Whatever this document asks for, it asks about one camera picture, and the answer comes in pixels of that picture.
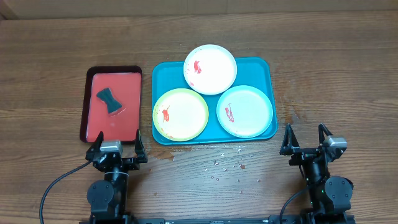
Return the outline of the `dark green sponge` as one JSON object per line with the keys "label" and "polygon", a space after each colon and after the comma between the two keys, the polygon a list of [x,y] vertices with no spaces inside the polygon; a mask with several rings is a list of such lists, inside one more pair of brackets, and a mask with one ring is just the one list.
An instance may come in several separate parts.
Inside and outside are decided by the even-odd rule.
{"label": "dark green sponge", "polygon": [[116,113],[123,107],[122,104],[114,98],[110,88],[99,91],[96,97],[105,103],[108,114]]}

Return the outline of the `white plate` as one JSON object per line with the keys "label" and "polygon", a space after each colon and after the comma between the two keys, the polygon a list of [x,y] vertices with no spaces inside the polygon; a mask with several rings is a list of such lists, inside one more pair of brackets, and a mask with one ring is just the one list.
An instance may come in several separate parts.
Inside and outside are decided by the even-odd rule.
{"label": "white plate", "polygon": [[217,95],[226,91],[237,76],[237,63],[224,47],[214,44],[193,49],[183,63],[187,84],[204,95]]}

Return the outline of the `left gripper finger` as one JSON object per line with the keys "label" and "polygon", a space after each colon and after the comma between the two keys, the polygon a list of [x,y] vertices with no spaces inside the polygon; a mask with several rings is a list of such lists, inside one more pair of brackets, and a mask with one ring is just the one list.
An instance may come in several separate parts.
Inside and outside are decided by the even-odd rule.
{"label": "left gripper finger", "polygon": [[99,132],[94,143],[90,146],[90,148],[86,151],[85,159],[87,161],[93,161],[95,154],[100,152],[100,147],[104,139],[104,134],[102,131]]}
{"label": "left gripper finger", "polygon": [[136,162],[137,163],[147,163],[148,158],[146,151],[144,149],[144,145],[141,139],[141,132],[138,129],[136,132],[136,139],[135,139],[135,145],[134,145],[134,152],[136,153]]}

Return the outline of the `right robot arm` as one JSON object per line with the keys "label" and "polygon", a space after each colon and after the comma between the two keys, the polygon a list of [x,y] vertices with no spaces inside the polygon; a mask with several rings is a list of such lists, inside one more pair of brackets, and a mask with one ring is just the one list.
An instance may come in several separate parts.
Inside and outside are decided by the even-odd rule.
{"label": "right robot arm", "polygon": [[[285,127],[280,154],[290,156],[289,165],[297,166],[306,187],[291,196],[282,206],[277,223],[354,223],[354,216],[347,216],[351,208],[354,185],[341,176],[332,176],[329,163],[339,159],[348,147],[346,139],[333,135],[323,124],[318,125],[319,145],[301,148],[290,124]],[[285,217],[288,204],[298,196],[308,193],[310,208],[298,215]]]}

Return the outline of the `teal plastic tray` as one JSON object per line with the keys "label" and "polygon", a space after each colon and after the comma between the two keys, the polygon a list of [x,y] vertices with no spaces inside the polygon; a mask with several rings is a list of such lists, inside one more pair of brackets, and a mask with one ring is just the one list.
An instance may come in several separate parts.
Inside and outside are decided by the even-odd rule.
{"label": "teal plastic tray", "polygon": [[[278,130],[278,120],[274,101],[271,73],[265,60],[260,57],[237,58],[237,77],[233,86],[247,85],[261,90],[270,99],[272,108],[272,121],[270,126],[262,134],[253,137],[253,140],[268,140]],[[152,106],[166,92],[176,88],[188,88],[183,75],[183,61],[162,62],[155,66],[152,71]],[[216,105],[221,95],[205,95],[209,109],[209,119],[206,128],[196,138],[177,142],[171,141],[160,134],[156,127],[152,127],[153,138],[162,145],[187,145],[187,144],[210,144],[218,142],[239,142],[245,138],[239,138],[225,131],[216,115]]]}

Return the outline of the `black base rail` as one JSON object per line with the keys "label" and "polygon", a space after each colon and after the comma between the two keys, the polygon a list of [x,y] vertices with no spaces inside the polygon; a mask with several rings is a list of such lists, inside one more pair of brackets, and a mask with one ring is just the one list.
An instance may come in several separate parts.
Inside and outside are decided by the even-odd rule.
{"label": "black base rail", "polygon": [[97,222],[94,218],[80,222],[80,224],[90,223],[133,223],[133,224],[300,224],[305,223],[298,215],[284,215],[282,222],[278,215],[271,215],[267,218],[232,218],[232,219],[182,219],[165,220],[163,218],[140,218],[127,221],[101,221]]}

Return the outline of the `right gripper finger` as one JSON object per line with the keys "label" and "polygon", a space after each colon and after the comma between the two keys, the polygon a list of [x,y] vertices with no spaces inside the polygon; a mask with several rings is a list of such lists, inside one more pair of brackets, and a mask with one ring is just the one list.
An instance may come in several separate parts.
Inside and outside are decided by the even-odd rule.
{"label": "right gripper finger", "polygon": [[322,144],[325,141],[326,136],[331,136],[331,135],[332,133],[323,123],[320,123],[318,125],[318,139],[320,144]]}
{"label": "right gripper finger", "polygon": [[300,150],[299,143],[291,127],[291,124],[285,126],[284,139],[280,148],[280,155],[290,156],[298,153]]}

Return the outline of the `dark red water tray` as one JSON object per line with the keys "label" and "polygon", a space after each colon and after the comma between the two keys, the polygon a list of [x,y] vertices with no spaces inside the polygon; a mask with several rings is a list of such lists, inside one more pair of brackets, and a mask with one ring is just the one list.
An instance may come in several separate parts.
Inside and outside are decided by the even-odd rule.
{"label": "dark red water tray", "polygon": [[[106,105],[96,94],[110,88],[122,108],[108,114]],[[83,98],[79,137],[94,142],[100,131],[104,140],[132,144],[139,129],[142,69],[137,65],[95,66],[88,69]]]}

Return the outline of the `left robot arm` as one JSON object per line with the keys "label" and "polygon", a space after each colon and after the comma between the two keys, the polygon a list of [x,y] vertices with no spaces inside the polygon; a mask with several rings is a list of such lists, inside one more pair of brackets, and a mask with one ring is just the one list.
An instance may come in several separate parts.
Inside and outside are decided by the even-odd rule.
{"label": "left robot arm", "polygon": [[105,141],[104,134],[98,137],[86,152],[85,159],[104,174],[87,191],[90,204],[90,223],[137,223],[137,218],[126,211],[129,172],[139,170],[148,158],[141,140],[140,131],[134,140],[136,157],[123,157],[120,140]]}

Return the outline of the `light blue plate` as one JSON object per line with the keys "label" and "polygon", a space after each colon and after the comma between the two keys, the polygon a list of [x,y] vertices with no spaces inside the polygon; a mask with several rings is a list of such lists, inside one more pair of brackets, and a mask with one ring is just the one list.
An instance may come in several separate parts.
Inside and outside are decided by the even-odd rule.
{"label": "light blue plate", "polygon": [[271,125],[274,110],[261,90],[248,85],[234,86],[219,98],[216,115],[221,127],[238,138],[254,138]]}

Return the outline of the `green rimmed plate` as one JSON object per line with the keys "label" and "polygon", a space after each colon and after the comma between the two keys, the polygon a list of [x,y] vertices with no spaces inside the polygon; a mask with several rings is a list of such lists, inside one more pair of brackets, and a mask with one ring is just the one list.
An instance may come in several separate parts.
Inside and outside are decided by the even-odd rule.
{"label": "green rimmed plate", "polygon": [[197,92],[176,88],[164,93],[152,110],[152,121],[161,136],[171,141],[189,141],[199,136],[209,119],[209,109]]}

